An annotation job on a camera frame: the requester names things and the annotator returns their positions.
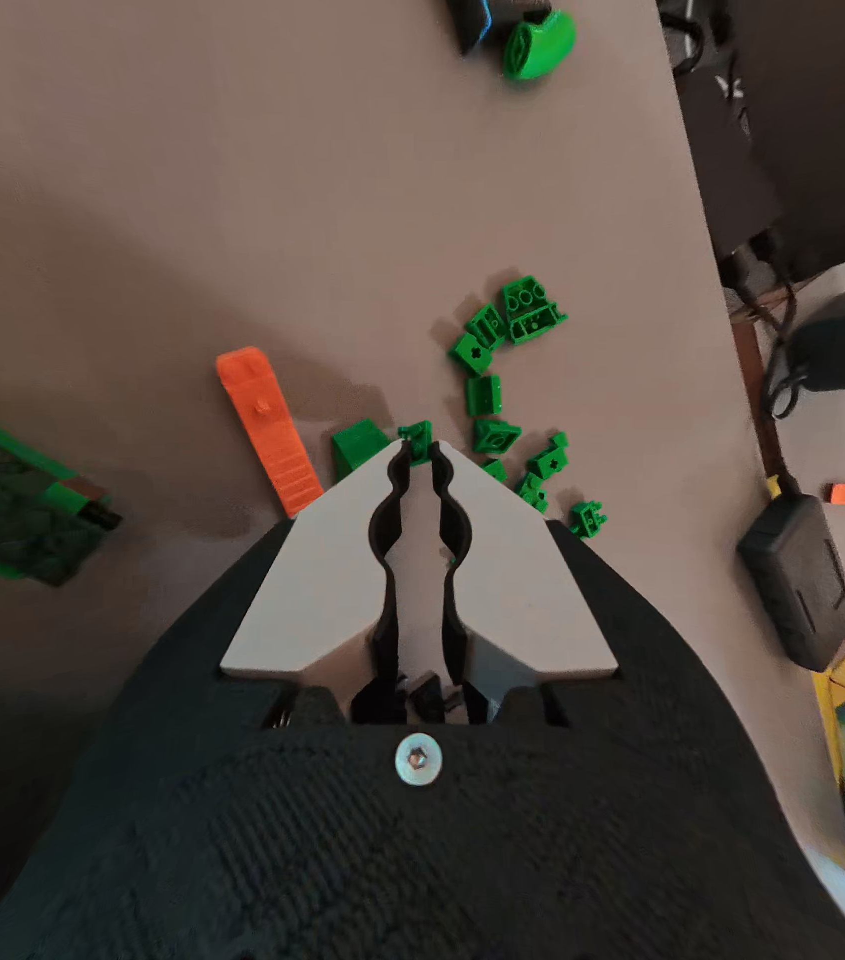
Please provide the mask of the green clip brick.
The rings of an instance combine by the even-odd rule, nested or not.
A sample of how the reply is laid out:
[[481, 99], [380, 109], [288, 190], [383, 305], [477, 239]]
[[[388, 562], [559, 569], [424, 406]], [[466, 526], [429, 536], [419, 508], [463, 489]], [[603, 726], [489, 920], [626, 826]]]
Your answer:
[[433, 443], [433, 425], [429, 419], [399, 426], [397, 437], [409, 444], [410, 464], [415, 468], [430, 461], [430, 447]]

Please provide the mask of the green slope brick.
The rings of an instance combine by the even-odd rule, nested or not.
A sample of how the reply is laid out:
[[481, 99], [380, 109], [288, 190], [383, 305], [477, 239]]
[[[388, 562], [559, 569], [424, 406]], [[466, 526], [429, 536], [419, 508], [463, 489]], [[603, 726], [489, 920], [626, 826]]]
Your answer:
[[368, 417], [334, 433], [330, 448], [335, 480], [340, 482], [351, 475], [391, 442], [383, 429]]

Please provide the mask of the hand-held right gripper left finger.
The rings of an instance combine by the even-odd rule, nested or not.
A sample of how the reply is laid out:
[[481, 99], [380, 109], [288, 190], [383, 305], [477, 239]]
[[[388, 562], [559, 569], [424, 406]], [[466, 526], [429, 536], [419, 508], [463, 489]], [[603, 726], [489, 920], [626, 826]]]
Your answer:
[[354, 723], [406, 723], [388, 554], [408, 489], [409, 443], [395, 440], [292, 522], [220, 662], [230, 678], [285, 686], [267, 724], [288, 724], [307, 689]]

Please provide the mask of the cluster of small green bricks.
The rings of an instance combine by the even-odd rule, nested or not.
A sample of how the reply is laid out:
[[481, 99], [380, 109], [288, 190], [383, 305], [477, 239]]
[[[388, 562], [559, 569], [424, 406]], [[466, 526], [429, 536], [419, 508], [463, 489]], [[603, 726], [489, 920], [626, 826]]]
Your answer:
[[[502, 418], [501, 376], [492, 372], [496, 354], [508, 347], [524, 346], [562, 325], [567, 315], [545, 286], [526, 274], [501, 287], [491, 301], [463, 324], [447, 351], [448, 360], [463, 373], [464, 411], [472, 420], [471, 449], [482, 457], [482, 471], [501, 483], [509, 474], [503, 462], [523, 436], [523, 428]], [[540, 514], [549, 510], [547, 483], [570, 462], [570, 439], [557, 431], [545, 447], [528, 457], [515, 482], [515, 495]], [[569, 509], [569, 532], [581, 541], [593, 539], [607, 522], [600, 501], [584, 500]]]

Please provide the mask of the green curved plastic piece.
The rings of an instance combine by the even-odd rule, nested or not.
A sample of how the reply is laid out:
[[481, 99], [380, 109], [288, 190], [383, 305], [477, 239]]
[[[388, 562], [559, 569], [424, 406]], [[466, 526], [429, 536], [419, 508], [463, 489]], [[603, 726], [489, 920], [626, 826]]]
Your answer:
[[504, 77], [524, 83], [549, 76], [573, 52], [576, 37], [576, 22], [563, 9], [550, 9], [539, 21], [521, 20], [503, 47]]

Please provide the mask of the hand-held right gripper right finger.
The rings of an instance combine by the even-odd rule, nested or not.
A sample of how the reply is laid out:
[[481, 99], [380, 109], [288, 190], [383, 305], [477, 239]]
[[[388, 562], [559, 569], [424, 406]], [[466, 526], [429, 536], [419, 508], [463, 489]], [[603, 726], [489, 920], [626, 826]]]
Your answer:
[[513, 689], [602, 680], [619, 663], [544, 516], [444, 440], [430, 448], [443, 581], [442, 656], [469, 724]]

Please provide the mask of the green brick crocodile model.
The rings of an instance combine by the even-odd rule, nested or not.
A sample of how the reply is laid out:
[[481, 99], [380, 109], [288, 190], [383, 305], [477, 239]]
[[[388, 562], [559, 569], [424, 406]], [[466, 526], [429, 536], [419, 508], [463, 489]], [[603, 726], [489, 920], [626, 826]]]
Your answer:
[[0, 428], [0, 577], [61, 587], [122, 521], [104, 488]]

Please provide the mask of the black equipment bag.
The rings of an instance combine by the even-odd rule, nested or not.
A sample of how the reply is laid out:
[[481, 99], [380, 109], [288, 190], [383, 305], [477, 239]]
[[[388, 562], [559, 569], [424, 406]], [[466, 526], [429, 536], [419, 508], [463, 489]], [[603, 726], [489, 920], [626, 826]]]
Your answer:
[[717, 260], [769, 232], [795, 280], [845, 262], [845, 2], [658, 2]]

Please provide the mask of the black power adapter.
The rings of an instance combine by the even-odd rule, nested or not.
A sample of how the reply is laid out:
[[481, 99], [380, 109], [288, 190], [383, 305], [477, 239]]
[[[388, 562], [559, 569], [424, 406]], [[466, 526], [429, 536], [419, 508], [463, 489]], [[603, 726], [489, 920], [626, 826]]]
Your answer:
[[845, 642], [845, 569], [821, 501], [780, 494], [736, 552], [785, 654], [803, 669], [825, 673]]

